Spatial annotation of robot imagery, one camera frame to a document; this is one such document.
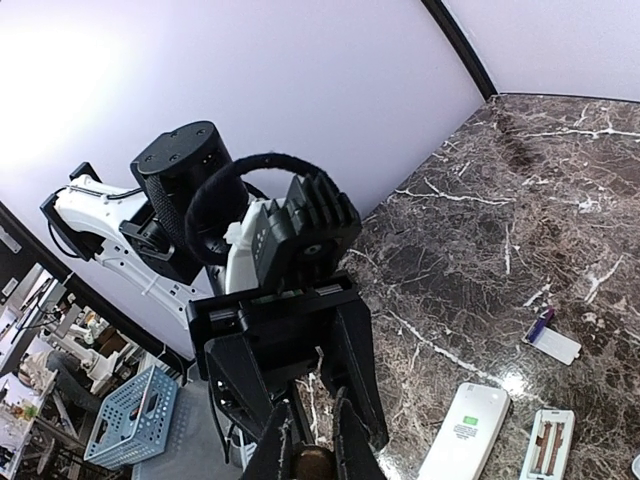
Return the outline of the purple battery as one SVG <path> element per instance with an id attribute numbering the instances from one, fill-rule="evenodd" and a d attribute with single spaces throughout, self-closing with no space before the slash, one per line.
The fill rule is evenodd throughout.
<path id="1" fill-rule="evenodd" d="M 540 332 L 546 327 L 547 323 L 554 317 L 554 315 L 555 315 L 555 309 L 553 307 L 548 307 L 546 310 L 544 310 L 538 316 L 532 328 L 530 329 L 528 337 L 531 340 L 534 340 L 540 334 Z"/>

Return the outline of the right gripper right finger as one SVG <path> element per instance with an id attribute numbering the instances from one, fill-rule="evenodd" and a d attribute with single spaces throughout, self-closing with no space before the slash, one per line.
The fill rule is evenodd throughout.
<path id="1" fill-rule="evenodd" d="M 386 480 L 368 442 L 367 431 L 341 387 L 333 407 L 333 447 L 339 480 Z"/>

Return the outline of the small white remote control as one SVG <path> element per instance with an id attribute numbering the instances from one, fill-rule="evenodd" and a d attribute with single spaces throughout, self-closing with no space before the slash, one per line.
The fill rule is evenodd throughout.
<path id="1" fill-rule="evenodd" d="M 418 479 L 479 479 L 509 405 L 509 394 L 501 388 L 461 384 L 419 469 Z"/>

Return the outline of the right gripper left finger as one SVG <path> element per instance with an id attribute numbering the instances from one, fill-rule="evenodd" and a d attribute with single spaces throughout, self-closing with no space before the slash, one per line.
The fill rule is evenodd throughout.
<path id="1" fill-rule="evenodd" d="M 242 480 L 285 480 L 291 477 L 293 415 L 289 402 L 281 402 L 241 476 Z"/>

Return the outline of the long white remote control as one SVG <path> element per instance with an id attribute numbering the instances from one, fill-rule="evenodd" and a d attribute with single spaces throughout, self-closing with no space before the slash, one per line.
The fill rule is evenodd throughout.
<path id="1" fill-rule="evenodd" d="M 575 426 L 572 410 L 538 410 L 520 480 L 562 480 Z"/>

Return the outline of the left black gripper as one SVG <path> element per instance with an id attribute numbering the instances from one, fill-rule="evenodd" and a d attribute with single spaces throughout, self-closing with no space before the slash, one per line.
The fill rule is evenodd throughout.
<path id="1" fill-rule="evenodd" d="M 299 293 L 252 289 L 192 301 L 187 319 L 200 377 L 209 377 L 223 412 L 250 438 L 260 439 L 266 428 L 278 375 L 309 370 L 319 346 L 321 380 L 331 396 L 345 387 L 369 444 L 374 450 L 388 444 L 371 314 L 348 273 Z"/>

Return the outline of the small remote battery cover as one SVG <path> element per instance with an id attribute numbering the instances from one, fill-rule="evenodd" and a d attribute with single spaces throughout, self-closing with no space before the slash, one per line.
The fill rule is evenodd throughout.
<path id="1" fill-rule="evenodd" d="M 640 480 L 640 454 L 637 454 L 631 463 L 631 473 L 636 480 Z"/>

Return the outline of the clear handle screwdriver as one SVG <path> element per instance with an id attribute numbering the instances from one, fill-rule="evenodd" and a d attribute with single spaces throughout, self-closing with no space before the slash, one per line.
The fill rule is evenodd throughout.
<path id="1" fill-rule="evenodd" d="M 305 440 L 294 447 L 293 474 L 295 479 L 336 479 L 336 460 L 329 441 L 321 434 L 316 408 L 314 380 L 296 381 L 296 393 L 301 400 L 301 418 L 307 428 Z"/>

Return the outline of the white battery cover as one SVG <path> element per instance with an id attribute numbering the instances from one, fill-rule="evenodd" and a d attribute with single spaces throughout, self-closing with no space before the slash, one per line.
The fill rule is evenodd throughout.
<path id="1" fill-rule="evenodd" d="M 580 343 L 548 327 L 542 327 L 536 335 L 526 334 L 523 342 L 566 366 L 572 365 L 582 350 Z"/>

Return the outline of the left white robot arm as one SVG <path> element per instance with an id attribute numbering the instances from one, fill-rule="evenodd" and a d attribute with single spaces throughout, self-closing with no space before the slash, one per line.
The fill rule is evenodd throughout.
<path id="1" fill-rule="evenodd" d="M 362 221 L 329 174 L 283 153 L 232 159 L 209 121 L 161 134 L 130 170 L 137 187 L 122 189 L 82 164 L 42 212 L 75 256 L 187 326 L 215 412 L 258 439 L 318 371 L 382 449 L 370 311 L 339 270 Z"/>

